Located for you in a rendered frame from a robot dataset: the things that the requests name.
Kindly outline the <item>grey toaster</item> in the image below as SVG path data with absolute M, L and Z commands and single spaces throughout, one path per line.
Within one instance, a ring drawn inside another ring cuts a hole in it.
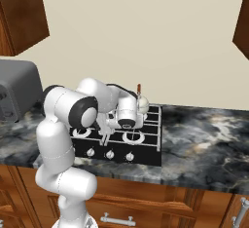
M 20 120 L 42 92 L 39 71 L 33 62 L 0 59 L 0 121 Z

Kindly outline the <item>brown wooden wall cabinet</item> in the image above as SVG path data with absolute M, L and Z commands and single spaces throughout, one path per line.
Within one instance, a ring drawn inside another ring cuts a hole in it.
M 242 0 L 232 42 L 249 60 L 249 0 Z
M 43 0 L 0 0 L 0 56 L 16 56 L 49 36 Z

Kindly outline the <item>brown wooden drawer front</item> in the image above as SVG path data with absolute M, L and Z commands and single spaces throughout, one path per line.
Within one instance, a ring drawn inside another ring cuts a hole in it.
M 154 202 L 95 194 L 87 201 L 89 213 L 100 228 L 195 228 L 195 211 L 182 202 Z M 102 222 L 105 212 L 110 217 L 136 222 L 135 227 Z

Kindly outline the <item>black gas stove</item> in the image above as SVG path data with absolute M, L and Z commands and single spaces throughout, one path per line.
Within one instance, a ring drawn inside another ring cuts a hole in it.
M 100 145 L 102 137 L 98 130 L 91 126 L 81 131 L 70 129 L 70 135 L 75 148 L 75 156 L 79 158 L 90 158 L 116 163 L 141 164 L 147 166 L 161 166 L 161 106 L 151 104 L 143 127 L 136 130 L 114 130 L 110 134 L 107 146 Z M 95 154 L 92 157 L 87 151 L 93 148 Z M 106 153 L 112 150 L 115 156 L 112 160 L 106 157 Z M 126 159 L 126 154 L 134 155 L 132 161 Z

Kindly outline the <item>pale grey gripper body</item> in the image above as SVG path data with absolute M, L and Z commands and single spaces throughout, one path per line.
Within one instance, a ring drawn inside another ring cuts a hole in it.
M 98 131 L 100 135 L 107 135 L 114 133 L 114 130 L 107 125 L 107 119 L 105 113 L 99 113 L 97 115 L 96 122 L 100 128 L 100 130 Z

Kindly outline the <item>brown wooden cabinet door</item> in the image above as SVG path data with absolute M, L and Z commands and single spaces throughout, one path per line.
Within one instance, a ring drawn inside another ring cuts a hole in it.
M 240 199 L 242 197 L 246 198 L 249 201 L 249 195 L 232 195 L 220 228 L 232 228 L 231 219 L 234 216 L 237 216 L 241 207 Z M 249 210 L 246 211 L 239 228 L 249 228 Z
M 0 166 L 0 226 L 33 228 L 33 223 L 6 166 Z

